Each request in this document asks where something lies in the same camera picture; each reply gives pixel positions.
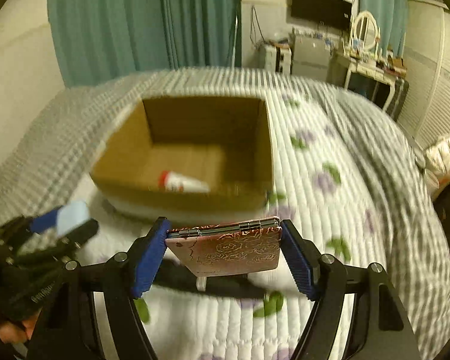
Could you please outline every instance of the purple flower pattern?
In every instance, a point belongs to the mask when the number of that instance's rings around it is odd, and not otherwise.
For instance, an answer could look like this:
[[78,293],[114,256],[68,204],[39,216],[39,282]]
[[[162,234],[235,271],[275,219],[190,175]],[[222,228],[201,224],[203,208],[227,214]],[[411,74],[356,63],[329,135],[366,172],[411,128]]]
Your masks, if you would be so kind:
[[311,130],[297,130],[295,136],[306,145],[311,145],[316,139],[315,134]]
[[371,234],[375,233],[375,225],[373,223],[371,210],[365,210],[365,228],[367,228]]
[[280,204],[278,206],[270,207],[267,211],[267,216],[278,216],[281,220],[290,219],[293,221],[295,217],[295,207]]
[[282,348],[276,351],[270,360],[290,360],[293,355],[293,348]]
[[224,360],[223,357],[214,356],[211,353],[202,353],[197,360]]
[[329,136],[329,137],[334,137],[335,136],[335,131],[332,128],[332,126],[326,126],[323,129],[323,132],[325,133],[325,135]]
[[95,262],[95,264],[105,263],[105,262],[108,261],[109,258],[110,258],[110,256],[107,256],[105,254],[101,254],[100,256],[98,256],[97,261]]
[[253,309],[263,302],[260,299],[237,299],[237,301],[241,309]]
[[317,172],[315,176],[313,176],[312,181],[313,185],[320,189],[324,194],[332,194],[337,190],[334,178],[327,171]]

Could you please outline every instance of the teal curtain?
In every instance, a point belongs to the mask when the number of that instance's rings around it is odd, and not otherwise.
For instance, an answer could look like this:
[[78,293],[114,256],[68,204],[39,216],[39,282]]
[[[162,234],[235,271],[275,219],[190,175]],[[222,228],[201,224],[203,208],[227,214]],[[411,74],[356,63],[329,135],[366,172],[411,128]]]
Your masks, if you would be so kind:
[[370,11],[382,32],[380,46],[385,55],[388,45],[401,54],[407,26],[407,0],[360,0],[360,11]]
[[[135,71],[230,66],[239,2],[48,0],[65,85],[94,85]],[[236,35],[240,66],[241,34]]]
[[[239,3],[240,0],[162,0],[170,66],[230,66]],[[241,51],[236,51],[236,55],[240,56]]]

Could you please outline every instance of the white wardrobe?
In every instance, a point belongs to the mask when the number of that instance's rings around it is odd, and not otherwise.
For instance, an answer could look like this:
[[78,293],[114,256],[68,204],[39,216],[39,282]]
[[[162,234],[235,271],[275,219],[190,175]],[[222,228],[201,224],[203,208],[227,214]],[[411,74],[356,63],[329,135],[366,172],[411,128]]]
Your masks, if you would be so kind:
[[403,58],[410,83],[398,118],[423,148],[450,133],[450,13],[433,0],[408,0]]

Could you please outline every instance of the white vanity table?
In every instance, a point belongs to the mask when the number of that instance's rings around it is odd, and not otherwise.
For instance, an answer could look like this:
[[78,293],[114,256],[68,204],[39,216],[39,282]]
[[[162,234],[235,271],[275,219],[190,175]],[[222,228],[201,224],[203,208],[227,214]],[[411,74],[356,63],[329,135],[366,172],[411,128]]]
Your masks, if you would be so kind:
[[337,53],[334,58],[334,62],[347,69],[345,83],[343,84],[343,87],[345,89],[348,89],[352,73],[357,73],[362,76],[368,77],[372,80],[375,80],[375,89],[373,90],[373,95],[371,98],[372,102],[375,102],[375,97],[377,95],[379,83],[389,85],[390,93],[382,108],[384,112],[387,110],[395,95],[395,82],[397,81],[396,76],[385,72],[383,69],[380,69],[379,67],[372,66],[370,64],[365,64],[348,55]]

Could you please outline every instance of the green leaf pattern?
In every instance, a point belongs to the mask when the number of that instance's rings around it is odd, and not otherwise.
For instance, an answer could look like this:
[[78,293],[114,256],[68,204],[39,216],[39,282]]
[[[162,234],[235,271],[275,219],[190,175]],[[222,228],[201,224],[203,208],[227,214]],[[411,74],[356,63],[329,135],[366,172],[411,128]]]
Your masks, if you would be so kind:
[[135,303],[135,307],[137,308],[138,316],[143,323],[150,322],[150,313],[148,312],[147,303],[143,298],[133,299],[133,303]]
[[279,291],[274,291],[268,299],[263,300],[263,307],[253,312],[253,318],[265,318],[277,314],[284,305],[284,296]]
[[342,178],[340,177],[340,172],[333,163],[325,162],[322,165],[322,168],[325,172],[328,172],[330,174],[337,185],[341,185]]
[[327,241],[325,246],[334,250],[334,256],[337,259],[339,259],[341,255],[343,256],[343,260],[346,263],[349,263],[350,260],[352,259],[350,249],[343,237],[340,238],[332,237]]
[[298,101],[298,100],[288,99],[288,100],[284,100],[283,102],[284,102],[286,105],[288,105],[289,107],[292,107],[292,108],[300,108],[300,101]]
[[275,204],[284,200],[287,200],[287,195],[285,195],[283,192],[270,192],[267,195],[267,203],[269,204]]
[[292,142],[292,146],[295,149],[300,149],[300,150],[308,150],[308,145],[303,141],[303,139],[301,138],[296,138],[294,136],[290,136],[290,140]]

